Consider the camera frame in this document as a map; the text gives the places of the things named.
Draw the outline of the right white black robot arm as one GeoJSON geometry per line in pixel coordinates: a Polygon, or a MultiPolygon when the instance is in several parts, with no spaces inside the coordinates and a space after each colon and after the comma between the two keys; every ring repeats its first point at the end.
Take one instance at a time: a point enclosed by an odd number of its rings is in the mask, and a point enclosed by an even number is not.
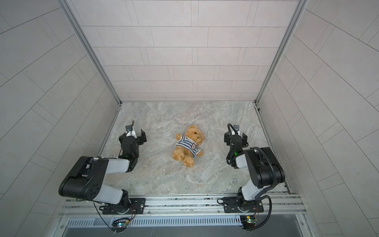
{"type": "Polygon", "coordinates": [[[263,199],[263,194],[285,181],[284,170],[269,147],[248,146],[247,135],[227,132],[224,142],[230,147],[227,164],[234,169],[247,168],[250,179],[238,190],[235,203],[242,212],[255,208],[263,199]]]}

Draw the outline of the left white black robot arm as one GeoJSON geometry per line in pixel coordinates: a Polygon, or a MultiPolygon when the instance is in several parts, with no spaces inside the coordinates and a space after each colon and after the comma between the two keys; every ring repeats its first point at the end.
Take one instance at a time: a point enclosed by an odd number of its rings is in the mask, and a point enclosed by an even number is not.
{"type": "Polygon", "coordinates": [[[142,211],[134,206],[127,190],[116,189],[104,184],[106,174],[127,173],[133,171],[139,158],[139,146],[147,142],[146,133],[141,130],[137,136],[132,125],[119,137],[121,155],[118,158],[82,156],[75,163],[59,186],[62,197],[75,198],[103,203],[103,214],[125,214],[129,211],[142,211]]]}

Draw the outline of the brown teddy bear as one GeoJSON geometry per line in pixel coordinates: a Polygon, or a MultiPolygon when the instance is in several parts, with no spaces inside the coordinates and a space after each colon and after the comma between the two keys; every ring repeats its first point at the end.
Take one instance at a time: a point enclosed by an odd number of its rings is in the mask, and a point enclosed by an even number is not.
{"type": "Polygon", "coordinates": [[[202,131],[196,125],[192,125],[184,135],[177,133],[175,139],[177,143],[172,152],[172,159],[182,162],[185,167],[194,167],[194,158],[204,155],[204,152],[199,148],[205,139],[202,131]]]}

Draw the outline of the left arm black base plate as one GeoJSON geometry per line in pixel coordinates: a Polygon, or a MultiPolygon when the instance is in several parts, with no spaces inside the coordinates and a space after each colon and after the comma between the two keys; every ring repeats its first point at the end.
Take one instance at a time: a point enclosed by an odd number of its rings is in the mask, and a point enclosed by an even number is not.
{"type": "Polygon", "coordinates": [[[125,215],[125,214],[143,214],[145,208],[145,198],[129,198],[121,200],[119,204],[106,203],[99,207],[104,215],[125,215]]]}

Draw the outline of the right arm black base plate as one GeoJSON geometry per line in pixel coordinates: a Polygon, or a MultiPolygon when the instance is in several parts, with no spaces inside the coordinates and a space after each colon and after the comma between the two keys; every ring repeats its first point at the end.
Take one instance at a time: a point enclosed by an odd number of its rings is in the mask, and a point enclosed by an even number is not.
{"type": "Polygon", "coordinates": [[[246,201],[238,197],[223,197],[217,200],[219,205],[222,205],[225,213],[262,213],[264,208],[261,201],[250,200],[246,201]]]}

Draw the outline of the blue white striped knit sweater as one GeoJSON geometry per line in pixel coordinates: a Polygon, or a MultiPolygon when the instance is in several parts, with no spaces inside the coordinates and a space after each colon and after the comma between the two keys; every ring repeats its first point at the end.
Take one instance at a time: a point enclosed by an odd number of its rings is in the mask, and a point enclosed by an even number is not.
{"type": "Polygon", "coordinates": [[[176,146],[186,148],[193,157],[197,156],[201,151],[193,140],[182,135],[180,135],[180,139],[177,141],[176,146]]]}

